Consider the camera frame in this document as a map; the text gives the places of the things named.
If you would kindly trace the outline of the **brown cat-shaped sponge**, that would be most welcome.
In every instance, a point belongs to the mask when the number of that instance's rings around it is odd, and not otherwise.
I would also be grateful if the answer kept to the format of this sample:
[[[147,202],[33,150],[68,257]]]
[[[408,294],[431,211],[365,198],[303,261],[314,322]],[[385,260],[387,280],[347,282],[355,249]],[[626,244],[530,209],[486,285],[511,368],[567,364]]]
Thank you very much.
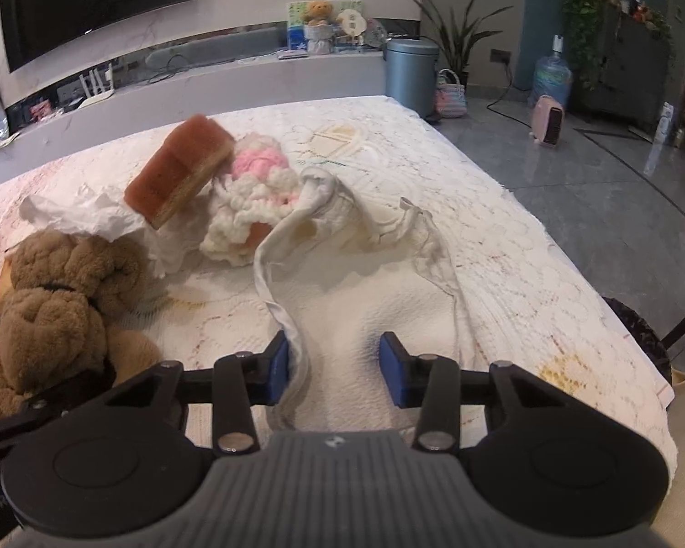
[[[169,132],[125,189],[125,202],[160,229],[195,198],[231,155],[236,141],[215,120],[194,115]]]

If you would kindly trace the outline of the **water jug with pump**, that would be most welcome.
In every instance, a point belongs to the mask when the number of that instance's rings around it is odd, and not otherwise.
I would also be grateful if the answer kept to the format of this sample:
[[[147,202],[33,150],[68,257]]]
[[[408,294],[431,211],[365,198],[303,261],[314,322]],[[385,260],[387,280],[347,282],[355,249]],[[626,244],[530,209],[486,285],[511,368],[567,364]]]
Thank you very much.
[[[563,58],[564,38],[553,36],[552,52],[539,58],[534,66],[530,105],[534,106],[542,96],[550,96],[560,106],[567,108],[573,84],[573,73]]]

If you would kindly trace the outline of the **white wifi router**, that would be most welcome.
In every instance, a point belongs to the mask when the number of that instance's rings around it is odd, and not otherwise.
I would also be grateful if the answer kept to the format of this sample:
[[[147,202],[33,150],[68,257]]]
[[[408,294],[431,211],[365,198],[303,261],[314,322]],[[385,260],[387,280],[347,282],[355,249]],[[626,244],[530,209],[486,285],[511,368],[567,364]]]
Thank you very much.
[[[84,99],[79,108],[102,103],[115,94],[112,63],[88,69],[79,75],[79,80],[84,91]]]

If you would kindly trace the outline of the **teddy bear on stand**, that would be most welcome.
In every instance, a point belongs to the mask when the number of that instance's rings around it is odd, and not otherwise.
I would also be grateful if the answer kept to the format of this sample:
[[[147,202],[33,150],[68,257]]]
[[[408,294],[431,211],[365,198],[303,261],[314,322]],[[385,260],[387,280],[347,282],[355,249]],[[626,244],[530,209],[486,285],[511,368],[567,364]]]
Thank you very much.
[[[323,56],[332,52],[334,26],[332,26],[331,1],[313,0],[306,3],[304,15],[304,38],[306,50],[311,56]]]

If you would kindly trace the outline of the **potted snake plant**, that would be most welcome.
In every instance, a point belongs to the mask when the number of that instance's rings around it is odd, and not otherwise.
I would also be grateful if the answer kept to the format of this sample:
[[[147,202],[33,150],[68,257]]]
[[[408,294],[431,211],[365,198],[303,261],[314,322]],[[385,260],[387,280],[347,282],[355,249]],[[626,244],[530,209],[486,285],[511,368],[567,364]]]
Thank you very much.
[[[478,0],[468,0],[464,11],[459,14],[454,7],[449,7],[448,15],[434,3],[434,0],[412,0],[434,27],[434,42],[443,54],[449,71],[452,71],[459,82],[466,87],[469,82],[469,66],[473,49],[479,42],[497,36],[501,30],[489,30],[482,24],[511,10],[512,5],[505,5],[490,11],[488,14],[474,16],[473,8]]]

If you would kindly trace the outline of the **pastel woven basket bag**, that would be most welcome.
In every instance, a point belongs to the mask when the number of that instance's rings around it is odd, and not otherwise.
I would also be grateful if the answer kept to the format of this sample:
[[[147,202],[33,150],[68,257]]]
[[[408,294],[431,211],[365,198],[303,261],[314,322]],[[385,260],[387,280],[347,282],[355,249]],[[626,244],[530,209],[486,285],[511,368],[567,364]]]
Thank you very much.
[[[466,89],[449,68],[438,72],[434,103],[435,110],[443,119],[460,119],[468,113]]]

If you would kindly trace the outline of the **pink white crochet item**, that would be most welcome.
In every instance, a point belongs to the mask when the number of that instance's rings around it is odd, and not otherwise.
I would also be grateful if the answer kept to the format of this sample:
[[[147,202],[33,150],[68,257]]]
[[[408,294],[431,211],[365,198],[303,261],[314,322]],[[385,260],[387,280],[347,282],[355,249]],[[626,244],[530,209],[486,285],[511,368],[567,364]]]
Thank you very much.
[[[298,173],[277,140],[254,132],[242,137],[211,180],[201,253],[233,266],[248,265],[261,242],[292,213],[299,192]]]

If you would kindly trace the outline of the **brown plush toy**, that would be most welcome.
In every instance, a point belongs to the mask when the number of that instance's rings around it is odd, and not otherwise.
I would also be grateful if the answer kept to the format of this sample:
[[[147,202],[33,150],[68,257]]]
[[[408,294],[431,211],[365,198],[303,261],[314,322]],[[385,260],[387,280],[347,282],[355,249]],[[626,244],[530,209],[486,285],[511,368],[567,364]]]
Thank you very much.
[[[151,279],[138,242],[39,230],[3,270],[11,287],[0,295],[0,419],[80,372],[110,365],[121,385],[162,361],[151,339],[118,324]]]

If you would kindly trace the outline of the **green bushy potted plant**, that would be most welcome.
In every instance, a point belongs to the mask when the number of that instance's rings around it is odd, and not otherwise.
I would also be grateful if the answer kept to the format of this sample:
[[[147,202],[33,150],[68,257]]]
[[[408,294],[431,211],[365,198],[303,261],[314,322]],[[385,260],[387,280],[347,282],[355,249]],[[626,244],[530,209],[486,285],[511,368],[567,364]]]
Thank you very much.
[[[599,36],[606,10],[617,0],[562,0],[564,52],[579,88],[596,88],[600,66]]]

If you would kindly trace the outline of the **white paper towel sheet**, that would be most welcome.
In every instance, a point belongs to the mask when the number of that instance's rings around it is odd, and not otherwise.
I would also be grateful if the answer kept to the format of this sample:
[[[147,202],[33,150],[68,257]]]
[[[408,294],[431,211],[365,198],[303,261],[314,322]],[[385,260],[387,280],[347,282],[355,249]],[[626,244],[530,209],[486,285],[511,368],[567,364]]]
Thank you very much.
[[[153,276],[175,274],[186,255],[199,250],[207,228],[207,196],[197,195],[183,205],[167,223],[153,229],[147,219],[123,200],[117,187],[99,192],[83,184],[67,202],[28,195],[19,216],[35,229],[54,229],[70,235],[96,235],[113,242],[128,237],[142,246]]]

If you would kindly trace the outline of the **blue metal trash bin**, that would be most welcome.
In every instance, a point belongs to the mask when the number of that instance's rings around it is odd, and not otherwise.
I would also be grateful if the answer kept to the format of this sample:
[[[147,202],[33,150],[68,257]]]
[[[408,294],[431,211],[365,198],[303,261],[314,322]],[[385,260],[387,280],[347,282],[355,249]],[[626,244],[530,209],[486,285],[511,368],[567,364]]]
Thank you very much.
[[[439,47],[426,38],[390,38],[384,49],[386,95],[422,119],[434,114]]]

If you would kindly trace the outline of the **white cloth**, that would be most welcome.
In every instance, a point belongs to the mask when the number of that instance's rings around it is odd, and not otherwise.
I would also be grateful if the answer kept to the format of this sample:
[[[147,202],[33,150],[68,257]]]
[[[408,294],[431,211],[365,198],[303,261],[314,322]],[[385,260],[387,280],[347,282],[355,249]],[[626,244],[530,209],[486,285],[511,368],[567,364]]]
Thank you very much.
[[[379,369],[379,338],[473,368],[474,336],[447,244],[407,199],[375,206],[308,167],[297,204],[253,260],[259,298],[289,342],[289,382],[272,431],[412,431]]]

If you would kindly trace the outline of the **pink space heater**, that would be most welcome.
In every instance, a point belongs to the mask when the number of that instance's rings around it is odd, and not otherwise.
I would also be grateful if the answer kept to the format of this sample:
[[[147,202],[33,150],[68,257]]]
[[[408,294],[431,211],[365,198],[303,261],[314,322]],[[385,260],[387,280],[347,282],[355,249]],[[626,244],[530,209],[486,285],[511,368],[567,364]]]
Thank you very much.
[[[541,95],[534,105],[531,136],[538,145],[557,146],[564,124],[563,106],[553,96]]]

